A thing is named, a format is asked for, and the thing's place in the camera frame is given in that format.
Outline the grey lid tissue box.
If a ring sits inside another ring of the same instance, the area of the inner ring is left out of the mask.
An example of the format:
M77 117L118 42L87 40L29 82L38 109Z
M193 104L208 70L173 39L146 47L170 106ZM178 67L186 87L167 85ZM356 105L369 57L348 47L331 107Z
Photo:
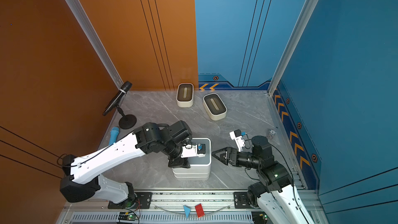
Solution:
M183 173L183 172L175 172L173 171L175 177L181 177L181 178L196 178L196 177L209 177L210 173Z
M189 157L188 162L193 166L210 166L211 165L211 141L208 138L193 138L193 149L195 157Z
M194 166L191 165L190 168L173 168L174 173L199 173L199 174L204 174L204 173L209 173L210 172L211 166Z

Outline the cream tissue box angled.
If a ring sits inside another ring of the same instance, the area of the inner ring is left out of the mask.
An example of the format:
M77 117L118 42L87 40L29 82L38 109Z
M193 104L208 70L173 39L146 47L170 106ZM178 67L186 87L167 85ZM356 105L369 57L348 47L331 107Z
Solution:
M205 95L203 97L203 105L209 118L213 121L224 119L227 115L227 108L216 93Z

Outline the bamboo lid tissue box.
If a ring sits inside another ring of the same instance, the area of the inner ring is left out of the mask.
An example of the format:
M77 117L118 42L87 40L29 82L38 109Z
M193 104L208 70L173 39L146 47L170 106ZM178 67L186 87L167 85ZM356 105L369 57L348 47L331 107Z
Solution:
M209 179L208 176L204 177L175 177L178 181L205 181Z

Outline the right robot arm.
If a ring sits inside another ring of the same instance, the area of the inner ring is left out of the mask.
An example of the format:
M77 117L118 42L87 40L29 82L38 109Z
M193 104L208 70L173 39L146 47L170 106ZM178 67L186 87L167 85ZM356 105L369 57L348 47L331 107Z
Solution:
M272 145L264 136L250 139L251 152L226 147L212 152L225 165L255 169L259 181L248 187L250 205L264 211L274 224L313 224L314 220L304 206L292 173L275 160Z

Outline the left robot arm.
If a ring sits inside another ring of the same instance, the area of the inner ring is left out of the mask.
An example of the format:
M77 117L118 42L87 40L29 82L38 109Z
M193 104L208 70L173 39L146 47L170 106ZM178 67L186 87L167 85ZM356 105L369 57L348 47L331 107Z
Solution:
M82 157L64 156L60 192L70 203L95 198L108 201L109 208L136 207L133 185L106 178L103 172L152 152L167 155L169 168L188 169L188 158L205 156L206 148L193 143L191 129L182 120L172 125L148 122L101 150Z

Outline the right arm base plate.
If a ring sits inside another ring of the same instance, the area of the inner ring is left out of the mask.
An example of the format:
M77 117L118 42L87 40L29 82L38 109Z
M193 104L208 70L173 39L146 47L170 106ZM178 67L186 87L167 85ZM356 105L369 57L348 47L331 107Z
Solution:
M256 197L246 192L234 192L234 206L236 209L258 208Z

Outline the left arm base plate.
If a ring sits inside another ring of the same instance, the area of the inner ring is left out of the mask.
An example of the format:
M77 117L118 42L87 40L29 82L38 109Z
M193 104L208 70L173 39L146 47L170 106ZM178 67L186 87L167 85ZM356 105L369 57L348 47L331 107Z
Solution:
M112 201L108 204L108 209L149 209L152 201L152 192L138 192L135 193L135 199L127 199L121 203L113 203Z

